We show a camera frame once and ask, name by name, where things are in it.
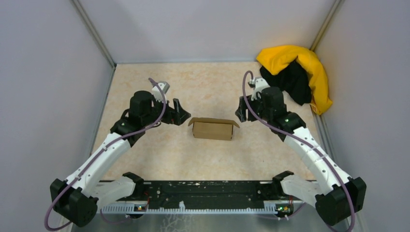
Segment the brown cardboard box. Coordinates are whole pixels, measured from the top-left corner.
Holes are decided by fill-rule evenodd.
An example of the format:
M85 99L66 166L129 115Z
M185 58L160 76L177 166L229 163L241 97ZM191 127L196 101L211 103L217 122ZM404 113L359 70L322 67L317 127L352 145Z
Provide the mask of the brown cardboard box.
M192 126L192 134L197 139L231 141L234 127L240 128L234 120L208 117L193 117L188 122Z

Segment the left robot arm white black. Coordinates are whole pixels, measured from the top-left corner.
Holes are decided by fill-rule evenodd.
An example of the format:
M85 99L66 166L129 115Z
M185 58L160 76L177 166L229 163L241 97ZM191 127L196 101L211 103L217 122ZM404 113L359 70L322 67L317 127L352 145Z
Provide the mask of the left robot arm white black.
M103 186L101 178L130 150L145 132L158 123L180 126L191 114L184 110L178 99L169 106L164 94L140 90L130 99L130 106L113 125L100 147L74 173L64 180L55 179L50 185L52 203L44 217L48 231L58 231L48 224L51 211L55 211L69 223L84 227L105 206L126 197L139 200L144 196L144 180L128 172L119 179Z

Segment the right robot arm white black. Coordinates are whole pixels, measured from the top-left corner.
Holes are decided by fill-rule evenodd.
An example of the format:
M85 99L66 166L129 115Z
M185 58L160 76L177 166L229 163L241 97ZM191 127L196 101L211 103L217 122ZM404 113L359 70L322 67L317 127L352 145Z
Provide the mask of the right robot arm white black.
M273 177L272 192L278 199L288 195L313 206L329 226L354 217L363 209L366 183L342 170L316 142L304 120L287 110L282 92L267 87L255 95L241 96L235 115L241 122L259 121L295 151L315 177L307 181L291 171Z

